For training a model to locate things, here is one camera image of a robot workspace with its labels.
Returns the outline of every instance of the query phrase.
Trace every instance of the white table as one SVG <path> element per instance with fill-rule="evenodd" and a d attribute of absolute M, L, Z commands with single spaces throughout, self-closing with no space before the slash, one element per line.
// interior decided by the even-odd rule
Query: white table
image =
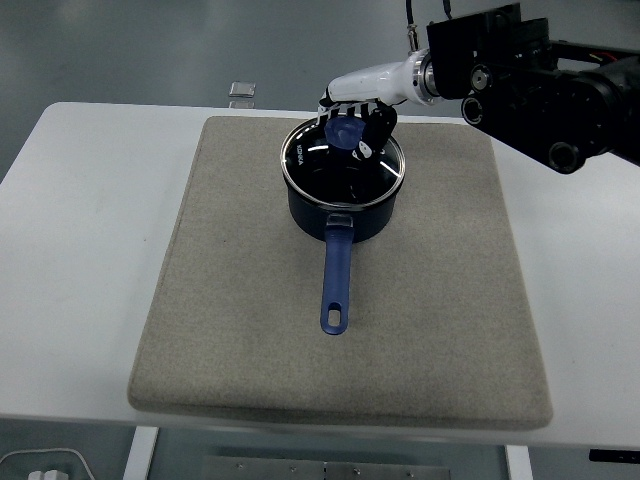
<path fill-rule="evenodd" d="M 136 347 L 212 115 L 313 114 L 69 103 L 44 112 L 0 184 L 0 416 L 640 448 L 640 168 L 603 155 L 565 177 L 495 141 L 555 410 L 548 427 L 284 426 L 132 409 Z"/>

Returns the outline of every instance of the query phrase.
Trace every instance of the saucepan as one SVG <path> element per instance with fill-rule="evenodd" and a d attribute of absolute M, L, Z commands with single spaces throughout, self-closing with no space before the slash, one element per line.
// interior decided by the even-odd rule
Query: saucepan
<path fill-rule="evenodd" d="M 371 154 L 362 143 L 371 134 L 366 129 L 355 116 L 313 119 L 295 128 L 281 150 L 291 215 L 326 243 L 320 326 L 330 335 L 348 326 L 352 244 L 385 227 L 404 180 L 404 154 L 390 131 Z M 359 158 L 357 149 L 369 156 Z"/>

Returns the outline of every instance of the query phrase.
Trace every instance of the metal plate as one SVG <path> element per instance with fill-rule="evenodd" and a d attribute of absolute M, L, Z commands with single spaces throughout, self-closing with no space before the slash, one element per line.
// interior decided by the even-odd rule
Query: metal plate
<path fill-rule="evenodd" d="M 250 82 L 233 82 L 229 89 L 230 97 L 253 97 L 256 93 L 256 84 Z"/>
<path fill-rule="evenodd" d="M 232 100 L 229 102 L 229 108 L 253 108 L 255 106 L 254 102 L 246 102 L 244 100 Z"/>
<path fill-rule="evenodd" d="M 450 480 L 436 466 L 214 457 L 203 461 L 202 480 Z"/>

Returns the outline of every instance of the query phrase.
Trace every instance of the blue handle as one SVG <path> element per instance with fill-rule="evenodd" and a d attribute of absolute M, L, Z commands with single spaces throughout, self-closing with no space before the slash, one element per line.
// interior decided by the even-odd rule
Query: blue handle
<path fill-rule="evenodd" d="M 329 222 L 324 230 L 327 252 L 324 261 L 320 326 L 329 335 L 340 335 L 347 329 L 349 322 L 349 281 L 353 234 L 352 226 L 334 225 Z M 337 325 L 329 323 L 331 311 L 337 312 L 334 314 L 339 317 Z"/>

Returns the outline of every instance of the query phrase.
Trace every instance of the gray felt mat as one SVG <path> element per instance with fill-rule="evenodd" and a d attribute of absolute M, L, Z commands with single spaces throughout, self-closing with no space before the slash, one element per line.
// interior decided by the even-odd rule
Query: gray felt mat
<path fill-rule="evenodd" d="M 137 409 L 251 421 L 530 429 L 552 415 L 489 139 L 399 124 L 406 180 L 354 246 L 349 329 L 319 326 L 324 243 L 291 219 L 300 120 L 205 124 L 129 384 Z"/>

